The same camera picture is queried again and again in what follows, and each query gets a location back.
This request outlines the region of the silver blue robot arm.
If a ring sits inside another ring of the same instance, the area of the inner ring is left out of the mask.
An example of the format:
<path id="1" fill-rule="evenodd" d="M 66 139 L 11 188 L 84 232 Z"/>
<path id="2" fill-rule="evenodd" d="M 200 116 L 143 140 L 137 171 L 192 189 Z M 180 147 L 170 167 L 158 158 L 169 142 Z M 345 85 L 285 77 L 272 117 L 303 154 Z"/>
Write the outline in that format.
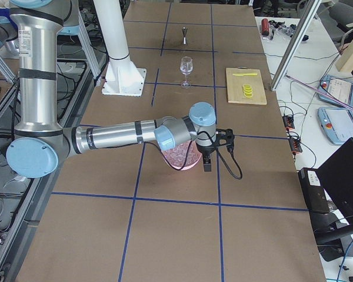
<path id="1" fill-rule="evenodd" d="M 78 19 L 77 1 L 11 1 L 18 27 L 21 121 L 6 150 L 12 170 L 28 178 L 52 173 L 68 157 L 88 150 L 156 141 L 162 151 L 187 141 L 209 157 L 216 141 L 216 114 L 206 102 L 187 116 L 108 127 L 63 128 L 57 121 L 57 36 Z"/>

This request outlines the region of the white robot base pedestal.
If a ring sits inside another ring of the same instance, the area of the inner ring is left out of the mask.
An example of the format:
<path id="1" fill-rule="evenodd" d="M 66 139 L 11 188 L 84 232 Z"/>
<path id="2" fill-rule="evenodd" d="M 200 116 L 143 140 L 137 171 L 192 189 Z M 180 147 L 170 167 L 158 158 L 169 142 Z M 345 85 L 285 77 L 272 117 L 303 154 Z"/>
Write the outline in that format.
<path id="1" fill-rule="evenodd" d="M 137 68 L 131 61 L 120 4 L 97 0 L 94 5 L 109 56 L 102 93 L 140 97 L 146 69 Z"/>

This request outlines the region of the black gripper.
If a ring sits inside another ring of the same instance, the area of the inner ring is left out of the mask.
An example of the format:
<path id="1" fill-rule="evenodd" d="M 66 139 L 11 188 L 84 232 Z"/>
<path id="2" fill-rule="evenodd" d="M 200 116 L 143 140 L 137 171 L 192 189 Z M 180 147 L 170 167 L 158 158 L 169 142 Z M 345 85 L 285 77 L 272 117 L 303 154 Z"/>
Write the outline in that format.
<path id="1" fill-rule="evenodd" d="M 200 146 L 200 152 L 202 154 L 204 172 L 211 172 L 211 155 L 214 152 L 214 146 Z"/>

